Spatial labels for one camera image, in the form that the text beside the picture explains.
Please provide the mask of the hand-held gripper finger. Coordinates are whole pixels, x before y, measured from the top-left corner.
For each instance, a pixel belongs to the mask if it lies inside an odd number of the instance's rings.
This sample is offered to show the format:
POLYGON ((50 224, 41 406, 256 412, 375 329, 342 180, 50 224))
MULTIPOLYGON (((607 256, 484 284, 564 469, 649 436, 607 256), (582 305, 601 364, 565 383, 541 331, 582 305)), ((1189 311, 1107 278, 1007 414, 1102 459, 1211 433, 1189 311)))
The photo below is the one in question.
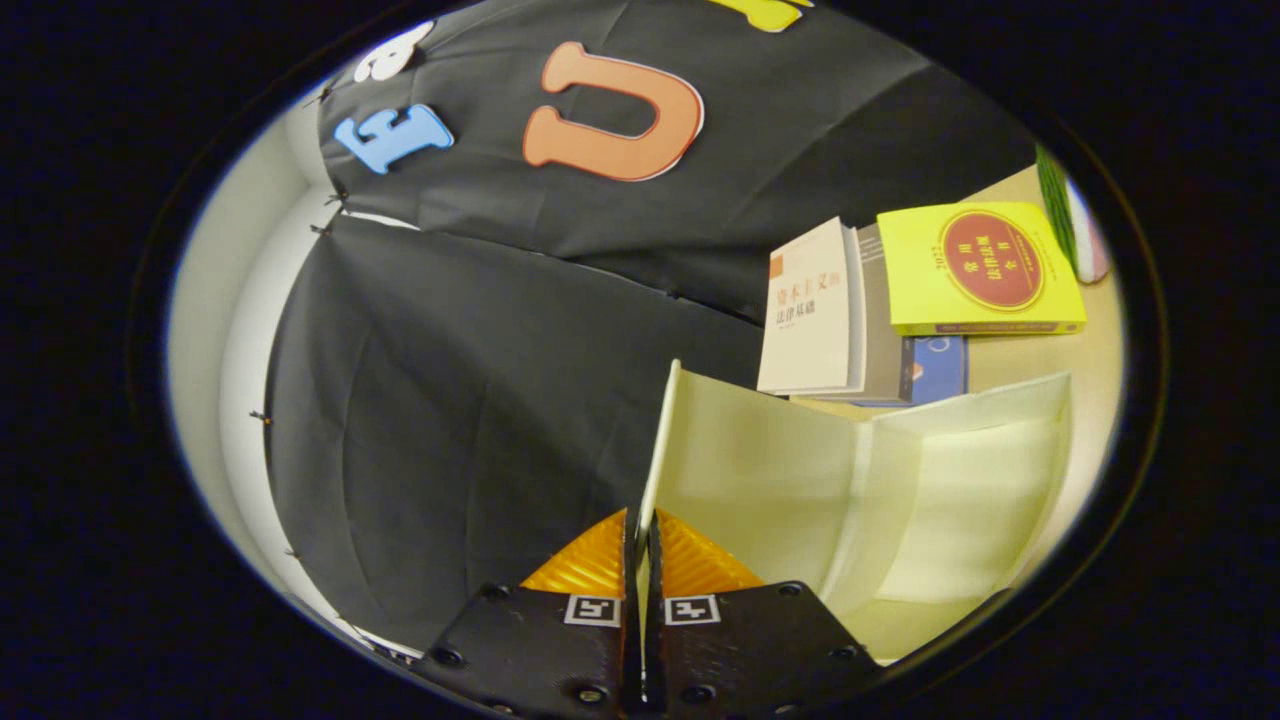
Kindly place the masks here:
POLYGON ((666 719, 800 719, 884 671, 806 583, 764 582, 671 512, 646 556, 646 692, 666 719))
POLYGON ((635 698, 634 523, 621 509, 520 583, 486 583, 416 678, 503 719, 622 719, 635 698))

